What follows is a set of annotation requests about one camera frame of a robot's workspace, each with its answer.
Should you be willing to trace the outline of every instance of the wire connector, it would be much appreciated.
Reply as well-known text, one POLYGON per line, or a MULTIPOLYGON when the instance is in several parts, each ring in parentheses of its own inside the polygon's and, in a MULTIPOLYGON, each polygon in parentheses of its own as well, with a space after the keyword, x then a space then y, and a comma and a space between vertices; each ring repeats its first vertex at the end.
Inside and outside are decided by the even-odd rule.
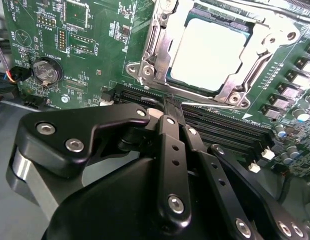
POLYGON ((15 66, 10 69, 11 78, 16 81, 25 81, 32 75, 31 68, 24 68, 21 66, 15 66))

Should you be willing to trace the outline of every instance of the motherboard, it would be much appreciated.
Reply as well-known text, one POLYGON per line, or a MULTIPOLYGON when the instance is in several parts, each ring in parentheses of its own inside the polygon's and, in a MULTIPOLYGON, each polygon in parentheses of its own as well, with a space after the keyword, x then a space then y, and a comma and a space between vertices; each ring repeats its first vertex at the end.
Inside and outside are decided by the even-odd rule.
MULTIPOLYGON (((310 4, 275 2, 310 17, 310 4)), ((74 109, 101 105, 117 85, 173 94, 186 105, 272 129, 275 157, 264 155, 258 164, 310 177, 310 24, 223 0, 3 4, 14 65, 33 70, 18 83, 22 96, 74 109)))

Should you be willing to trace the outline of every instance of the black metal bracket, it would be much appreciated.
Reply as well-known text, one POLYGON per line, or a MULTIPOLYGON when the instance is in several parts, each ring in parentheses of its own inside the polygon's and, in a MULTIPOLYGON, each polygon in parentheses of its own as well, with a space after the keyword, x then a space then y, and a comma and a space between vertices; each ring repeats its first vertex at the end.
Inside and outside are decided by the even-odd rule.
MULTIPOLYGON (((111 204, 105 200, 107 195, 100 193, 98 185, 104 191, 108 189, 107 184, 119 181, 117 188, 111 189, 112 194, 123 200, 128 198, 121 195, 124 192, 122 186, 135 194, 130 198, 134 201, 131 200, 129 209, 125 208, 128 216, 143 215, 151 222, 158 223, 161 232, 174 238, 183 236, 181 232, 200 231, 198 239, 203 239, 206 233, 201 230, 209 229, 211 225, 206 218, 213 216, 209 212, 198 215, 194 200, 202 203, 209 199, 199 200, 190 184, 187 171, 195 167, 202 183, 201 190, 211 194, 210 202, 217 209, 218 217, 215 218, 223 231, 217 234, 219 239, 220 236, 233 240, 308 239, 304 227, 248 175, 233 154, 216 144, 207 149, 198 131, 184 124, 178 103, 168 99, 164 105, 166 114, 160 119, 131 103, 31 113, 23 117, 7 173, 10 180, 15 176, 14 181, 10 181, 13 183, 11 186, 17 191, 22 189, 22 194, 31 193, 25 197, 40 205, 47 217, 51 218, 54 229, 60 231, 61 228, 67 228, 65 231, 69 232, 75 231, 77 222, 73 224, 71 220, 67 224, 58 224, 60 219, 66 218, 63 209, 76 206, 78 201, 87 204, 86 194, 89 195, 89 202, 111 204), (105 180, 100 179, 83 188, 81 173, 85 166, 98 161, 90 162, 93 157, 97 155, 101 161, 131 150, 140 151, 142 157, 140 163, 135 160, 124 170, 118 170, 124 173, 124 177, 114 173, 105 180), (156 188, 147 190, 145 194, 143 181, 152 182, 146 177, 149 172, 156 176, 156 188), (133 186, 128 185, 127 180, 133 177, 129 174, 137 173, 140 179, 134 179, 133 186), (156 201, 151 205, 155 212, 154 219, 148 212, 137 211, 138 206, 132 206, 136 199, 147 198, 145 195, 155 195, 156 201)), ((107 211, 110 216, 117 216, 116 219, 124 214, 107 206, 100 206, 100 209, 107 211)), ((84 218, 88 213, 94 215, 94 211, 96 209, 87 206, 84 218)), ((133 225, 126 231, 127 236, 133 239, 144 239, 144 231, 152 232, 153 229, 141 230, 139 225, 133 225)))

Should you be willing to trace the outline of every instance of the cable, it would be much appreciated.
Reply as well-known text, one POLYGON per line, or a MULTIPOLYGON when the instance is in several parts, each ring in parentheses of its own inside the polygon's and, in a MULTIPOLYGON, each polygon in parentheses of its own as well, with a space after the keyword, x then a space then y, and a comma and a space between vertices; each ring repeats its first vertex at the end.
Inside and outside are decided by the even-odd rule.
POLYGON ((8 79, 9 79, 11 82, 16 83, 16 81, 13 80, 13 78, 11 77, 11 74, 10 74, 9 71, 6 71, 6 75, 7 75, 8 79))
POLYGON ((286 17, 289 17, 291 19, 310 24, 310 17, 302 16, 302 15, 293 13, 289 10, 286 10, 286 9, 283 9, 277 6, 267 5, 261 2, 252 2, 248 0, 217 0, 217 1, 224 3, 224 4, 235 3, 235 4, 250 6, 253 8, 269 10, 277 14, 285 15, 286 17))

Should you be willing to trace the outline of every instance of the microchip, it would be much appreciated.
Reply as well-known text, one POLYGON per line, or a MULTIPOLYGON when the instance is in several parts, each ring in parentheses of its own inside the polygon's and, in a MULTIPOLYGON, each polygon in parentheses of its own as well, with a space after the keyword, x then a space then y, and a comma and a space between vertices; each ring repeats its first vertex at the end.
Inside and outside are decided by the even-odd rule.
POLYGON ((297 61, 296 67, 302 71, 310 73, 310 59, 302 57, 297 61))
POLYGON ((277 108, 270 105, 265 105, 261 111, 265 117, 269 117, 271 119, 277 119, 280 115, 280 111, 277 108))
POLYGON ((282 96, 290 98, 290 99, 296 98, 299 94, 299 89, 285 82, 283 82, 277 90, 282 96))
POLYGON ((273 107, 279 108, 279 109, 285 109, 289 105, 289 101, 287 101, 285 97, 276 95, 276 94, 271 96, 271 98, 269 99, 269 102, 271 103, 273 107))
POLYGON ((122 28, 121 28, 121 33, 128 36, 129 33, 130 33, 129 27, 122 26, 122 28))
POLYGON ((243 33, 194 18, 182 35, 171 77, 192 86, 217 91, 226 78, 240 67, 239 56, 246 40, 243 33), (232 39, 231 44, 223 44, 225 39, 232 39))
POLYGON ((298 85, 303 88, 310 87, 310 78, 297 74, 296 72, 292 71, 286 76, 287 80, 290 81, 292 84, 298 85))

